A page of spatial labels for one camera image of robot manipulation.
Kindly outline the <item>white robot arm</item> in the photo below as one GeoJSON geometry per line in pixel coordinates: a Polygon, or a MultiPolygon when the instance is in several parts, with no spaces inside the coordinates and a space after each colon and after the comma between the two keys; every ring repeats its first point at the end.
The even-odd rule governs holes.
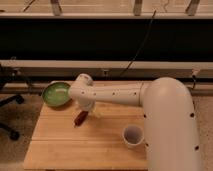
{"type": "Polygon", "coordinates": [[[89,75],[81,74],[69,96],[84,111],[96,102],[141,107],[148,171],[203,171],[193,99],[182,82],[161,77],[150,83],[95,86],[89,75]]]}

